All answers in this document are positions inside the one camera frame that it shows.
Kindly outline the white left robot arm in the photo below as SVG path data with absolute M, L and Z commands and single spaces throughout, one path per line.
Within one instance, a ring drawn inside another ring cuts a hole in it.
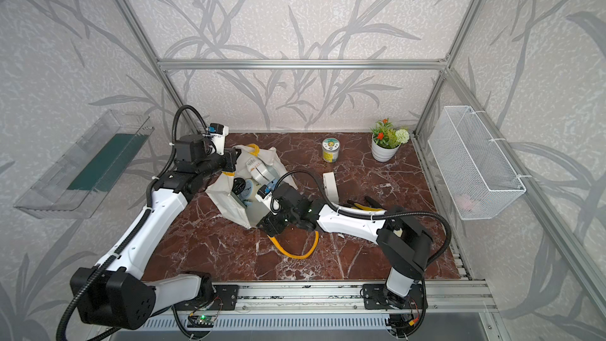
M 74 314 L 85 324 L 106 326 L 108 330 L 97 337 L 102 340 L 121 329 L 138 329 L 153 315 L 179 303 L 208 306 L 214 302 L 216 290 L 208 273 L 186 272 L 151 283 L 142 279 L 168 227 L 211 176 L 235 173 L 241 155 L 225 146 L 229 129 L 218 123 L 203 124 L 193 134 L 178 137 L 178 123 L 186 111 L 201 116 L 191 105 L 176 111 L 169 159 L 148 184 L 137 219 L 94 267 L 79 268 L 72 276 L 74 297 L 58 323 L 58 340 L 67 338 Z

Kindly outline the white canvas bag yellow handles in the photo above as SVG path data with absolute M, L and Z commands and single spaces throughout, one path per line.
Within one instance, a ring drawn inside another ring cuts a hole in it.
M 266 199 L 258 199 L 263 186 L 272 189 L 277 180 L 287 173 L 275 148 L 262 149 L 258 145 L 237 145 L 240 152 L 235 172 L 224 172 L 207 189 L 206 194 L 218 208 L 221 216 L 245 229 L 255 228 L 269 213 Z

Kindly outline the white rectangular alarm clock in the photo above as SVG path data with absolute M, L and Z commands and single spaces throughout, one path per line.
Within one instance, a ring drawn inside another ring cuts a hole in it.
M 339 203 L 339 192 L 334 172 L 323 173 L 324 192 L 328 200 L 337 205 Z

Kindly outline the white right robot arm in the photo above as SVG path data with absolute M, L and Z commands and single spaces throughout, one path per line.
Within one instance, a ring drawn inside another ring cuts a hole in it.
M 364 239 L 377 245 L 391 266 L 381 287 L 366 284 L 360 291 L 366 309 L 400 309 L 387 322 L 388 332 L 397 339 L 408 339 L 421 328 L 427 311 L 426 269 L 449 249 L 452 229 L 440 214 L 407 211 L 401 206 L 390 210 L 375 204 L 370 210 L 344 207 L 329 197 L 319 177 L 307 170 L 320 198 L 310 200 L 287 183 L 289 173 L 263 185 L 256 199 L 268 208 L 259 221 L 276 248 L 277 235 L 288 225 L 312 232 L 336 233 Z

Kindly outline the blue round alarm clock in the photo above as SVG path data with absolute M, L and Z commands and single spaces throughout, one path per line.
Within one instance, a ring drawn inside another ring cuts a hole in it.
M 241 202 L 251 202 L 254 199 L 253 190 L 256 187 L 257 182 L 253 179 L 235 178 L 231 192 Z

